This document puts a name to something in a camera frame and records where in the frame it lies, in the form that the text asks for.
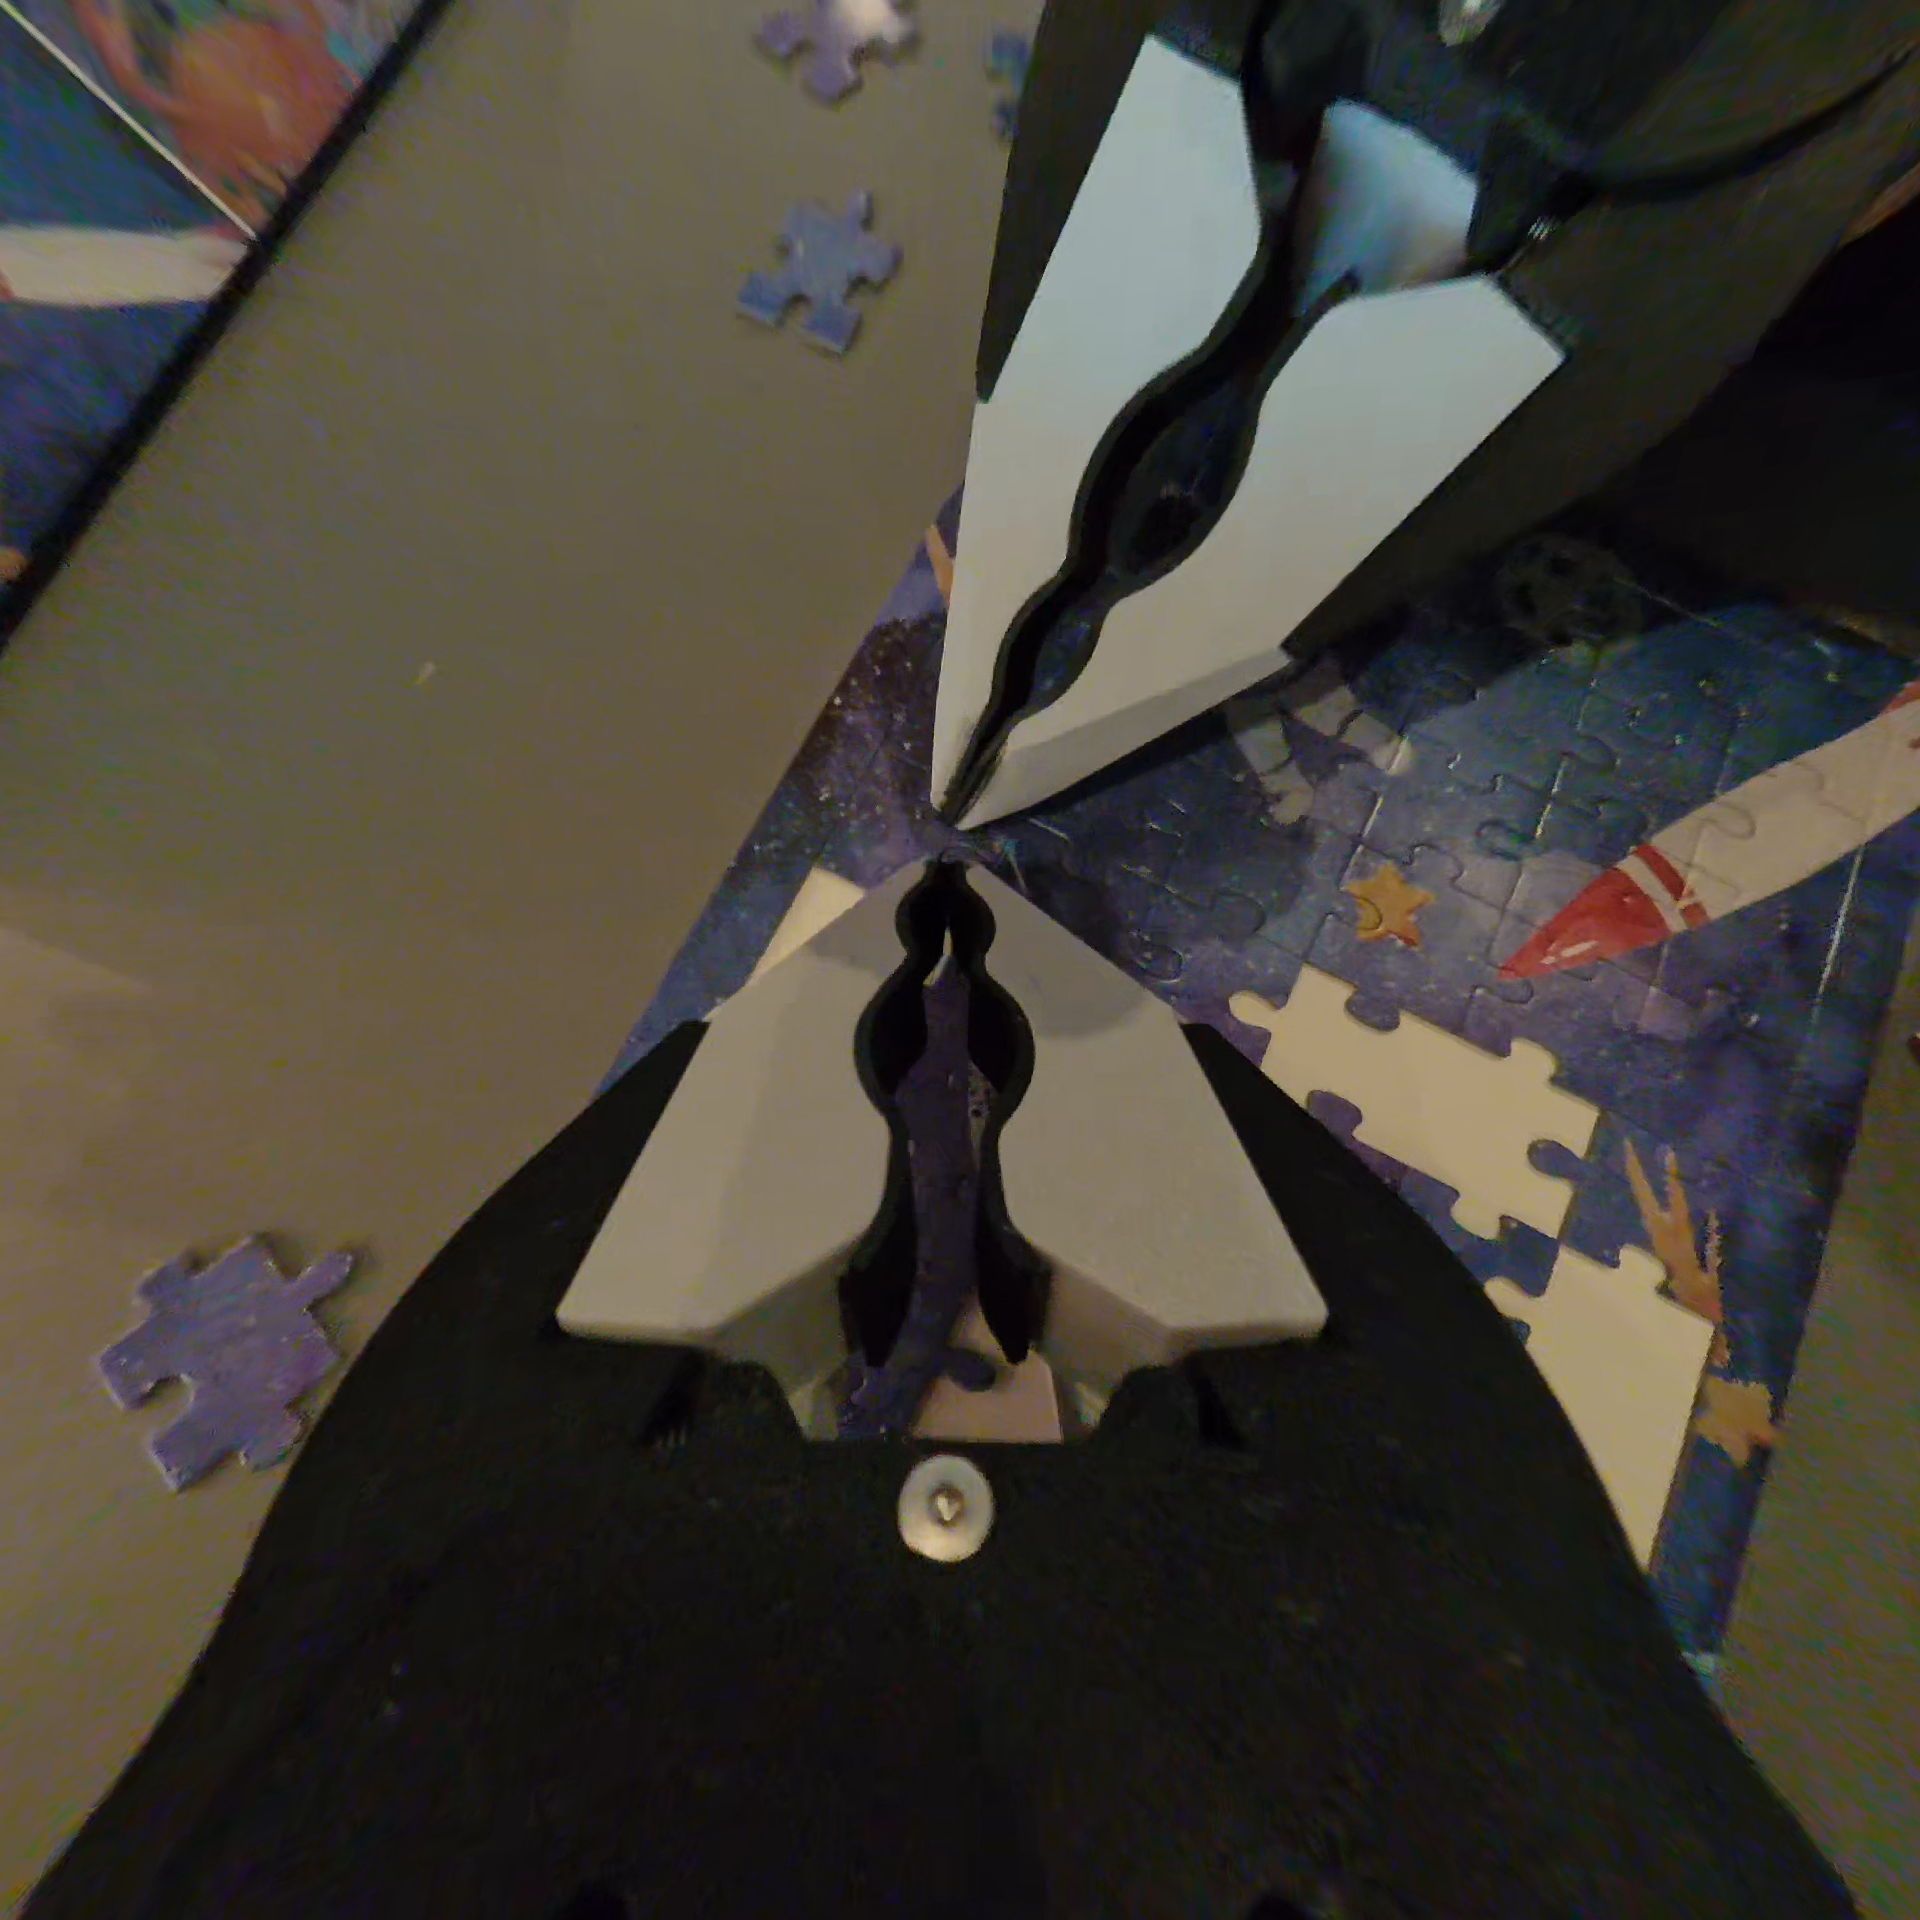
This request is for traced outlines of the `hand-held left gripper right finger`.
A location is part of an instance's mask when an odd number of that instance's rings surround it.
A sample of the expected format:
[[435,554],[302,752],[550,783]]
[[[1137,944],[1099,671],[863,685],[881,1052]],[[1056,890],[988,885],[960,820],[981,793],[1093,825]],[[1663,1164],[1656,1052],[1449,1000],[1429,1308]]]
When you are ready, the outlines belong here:
[[1165,1003],[979,866],[967,1052],[996,1337],[1063,1417],[1197,1354],[1313,1340],[1328,1306]]

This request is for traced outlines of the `illustrated puzzle box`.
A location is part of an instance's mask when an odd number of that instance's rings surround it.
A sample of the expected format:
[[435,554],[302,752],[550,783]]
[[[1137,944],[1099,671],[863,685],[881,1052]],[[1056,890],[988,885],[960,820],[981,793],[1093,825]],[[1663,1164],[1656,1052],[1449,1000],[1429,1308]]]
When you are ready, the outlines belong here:
[[3,636],[445,5],[3,5]]

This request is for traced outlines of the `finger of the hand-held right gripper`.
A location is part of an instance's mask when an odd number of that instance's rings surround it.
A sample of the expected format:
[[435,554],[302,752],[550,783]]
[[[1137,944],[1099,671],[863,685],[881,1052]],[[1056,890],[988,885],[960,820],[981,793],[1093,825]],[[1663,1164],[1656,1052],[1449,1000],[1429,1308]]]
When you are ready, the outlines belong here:
[[974,410],[928,791],[947,819],[1000,819],[1075,787],[1265,676],[1199,671],[1110,633],[992,769],[990,708],[1022,613],[1067,578],[1101,444],[1150,383],[1192,357],[1259,250],[1240,89],[1157,37],[1140,43],[992,393]]
[[1328,297],[1259,396],[1252,447],[1185,560],[1120,599],[1064,692],[1013,724],[974,829],[1030,810],[1268,680],[1308,615],[1560,369],[1468,275],[1470,173],[1369,106],[1332,106],[1305,180],[1302,290]]

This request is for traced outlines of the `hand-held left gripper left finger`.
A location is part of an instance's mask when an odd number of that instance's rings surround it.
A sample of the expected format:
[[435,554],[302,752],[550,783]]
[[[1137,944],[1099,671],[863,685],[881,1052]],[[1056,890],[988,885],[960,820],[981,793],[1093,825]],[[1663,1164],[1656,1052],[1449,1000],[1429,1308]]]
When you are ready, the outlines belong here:
[[917,1279],[900,1088],[944,935],[919,863],[853,896],[681,1033],[676,1084],[560,1300],[573,1337],[749,1363],[797,1424],[887,1354]]

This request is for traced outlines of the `space jigsaw puzzle board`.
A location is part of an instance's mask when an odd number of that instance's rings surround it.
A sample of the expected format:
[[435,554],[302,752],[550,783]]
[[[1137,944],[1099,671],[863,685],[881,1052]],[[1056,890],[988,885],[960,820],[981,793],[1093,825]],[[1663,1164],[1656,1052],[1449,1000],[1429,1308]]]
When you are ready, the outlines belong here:
[[1702,1677],[1915,909],[1913,666],[1548,531],[947,827],[926,531],[622,1049],[964,858],[1259,1066],[1505,1314]]

